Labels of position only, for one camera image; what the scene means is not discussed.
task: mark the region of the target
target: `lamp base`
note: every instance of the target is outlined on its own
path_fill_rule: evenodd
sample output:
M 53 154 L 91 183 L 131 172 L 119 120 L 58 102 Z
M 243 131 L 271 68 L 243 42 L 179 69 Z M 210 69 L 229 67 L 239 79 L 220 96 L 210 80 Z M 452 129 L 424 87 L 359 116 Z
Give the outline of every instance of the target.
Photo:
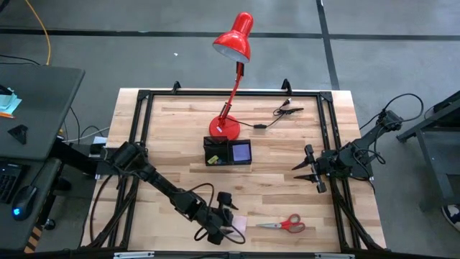
M 209 124 L 209 134 L 213 137 L 227 137 L 229 140 L 235 140 L 239 135 L 239 123 L 226 119 L 225 125 L 219 127 L 219 116 L 215 117 Z

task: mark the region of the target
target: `keyboard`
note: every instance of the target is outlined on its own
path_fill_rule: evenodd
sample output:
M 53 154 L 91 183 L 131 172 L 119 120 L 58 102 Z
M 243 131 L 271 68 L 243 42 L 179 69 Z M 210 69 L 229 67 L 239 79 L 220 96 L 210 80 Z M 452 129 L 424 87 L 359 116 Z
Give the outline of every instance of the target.
M 28 167 L 17 163 L 0 162 L 0 203 L 11 202 Z

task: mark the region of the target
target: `concrete floor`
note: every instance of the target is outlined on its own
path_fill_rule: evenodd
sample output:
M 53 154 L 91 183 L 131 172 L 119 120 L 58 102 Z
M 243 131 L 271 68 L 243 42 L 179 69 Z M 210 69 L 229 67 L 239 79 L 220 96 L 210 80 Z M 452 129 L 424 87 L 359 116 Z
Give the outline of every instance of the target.
M 223 32 L 237 12 L 254 15 L 254 32 L 321 33 L 315 0 L 49 0 L 32 1 L 49 28 L 139 31 Z M 336 34 L 458 35 L 457 1 L 323 0 L 328 28 Z M 0 14 L 2 27 L 37 27 L 23 1 Z M 1 35 L 0 53 L 46 58 L 43 36 Z M 207 37 L 76 37 L 52 36 L 52 64 L 86 70 L 73 102 L 82 127 L 110 124 L 121 87 L 229 88 L 233 62 L 221 57 Z M 323 40 L 252 38 L 251 63 L 242 88 L 279 88 L 289 78 L 294 88 L 331 89 Z M 360 124 L 398 94 L 412 92 L 425 108 L 458 91 L 459 41 L 332 40 L 340 89 L 353 93 Z M 412 99 L 391 109 L 402 117 L 418 112 Z M 408 122 L 403 129 L 419 122 Z M 77 136 L 72 116 L 70 138 Z M 374 163 L 376 197 L 387 246 L 403 253 L 458 257 L 460 232 L 440 211 L 422 213 L 418 203 L 428 181 L 416 140 L 400 144 L 395 133 L 379 140 L 387 165 Z M 78 246 L 89 199 L 62 198 L 52 217 L 57 228 L 45 232 L 38 250 Z M 65 242 L 60 233 L 74 235 Z

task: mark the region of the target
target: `wooden table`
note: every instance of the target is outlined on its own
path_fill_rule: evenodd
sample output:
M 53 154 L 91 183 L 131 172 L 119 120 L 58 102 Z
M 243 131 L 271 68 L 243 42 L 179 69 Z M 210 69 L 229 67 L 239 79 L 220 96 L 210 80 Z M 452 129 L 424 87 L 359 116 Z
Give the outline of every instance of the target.
M 132 124 L 137 88 L 120 89 L 111 123 L 108 146 L 119 147 L 128 140 Z M 237 96 L 231 114 L 250 124 L 270 123 L 272 112 L 285 97 Z M 330 190 L 318 194 L 316 185 L 293 176 L 308 174 L 310 168 L 291 171 L 303 161 L 306 144 L 312 144 L 316 154 L 323 149 L 318 108 L 314 98 L 293 98 L 291 107 L 303 107 L 283 117 L 266 130 L 241 126 L 239 139 L 250 139 L 252 164 L 206 167 L 204 165 L 203 136 L 208 135 L 208 123 L 218 115 L 226 97 L 223 96 L 156 96 L 150 120 L 147 148 L 149 160 L 176 186 L 190 189 L 209 182 L 218 191 L 233 194 L 239 211 L 235 215 L 247 217 L 247 242 L 236 245 L 224 240 L 212 245 L 206 239 L 195 242 L 196 222 L 179 215 L 169 200 L 148 183 L 141 182 L 137 194 L 132 225 L 130 250 L 212 251 L 237 250 L 259 252 L 338 252 L 339 242 Z M 360 137 L 357 117 L 350 91 L 333 91 L 333 101 L 342 144 Z M 140 137 L 144 112 L 139 118 L 137 137 Z M 328 126 L 330 118 L 326 115 Z M 94 191 L 96 195 L 102 181 Z M 351 195 L 356 216 L 368 233 L 381 246 L 385 239 L 372 188 L 367 182 L 350 179 Z M 113 177 L 103 190 L 94 216 L 97 235 L 114 212 L 117 179 Z M 210 188 L 196 193 L 206 201 Z M 298 234 L 285 230 L 269 230 L 256 224 L 281 222 L 298 213 L 307 226 Z M 124 226 L 121 220 L 119 238 Z M 351 244 L 348 222 L 347 240 Z M 89 223 L 86 222 L 81 245 L 89 243 Z

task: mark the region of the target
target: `computer mouse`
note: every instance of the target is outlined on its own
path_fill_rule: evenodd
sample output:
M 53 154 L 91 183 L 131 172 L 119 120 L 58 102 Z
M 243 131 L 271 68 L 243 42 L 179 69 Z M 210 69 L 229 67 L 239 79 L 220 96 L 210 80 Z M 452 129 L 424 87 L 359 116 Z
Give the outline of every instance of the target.
M 22 221 L 30 216 L 37 190 L 35 186 L 24 186 L 17 192 L 11 204 L 13 219 Z

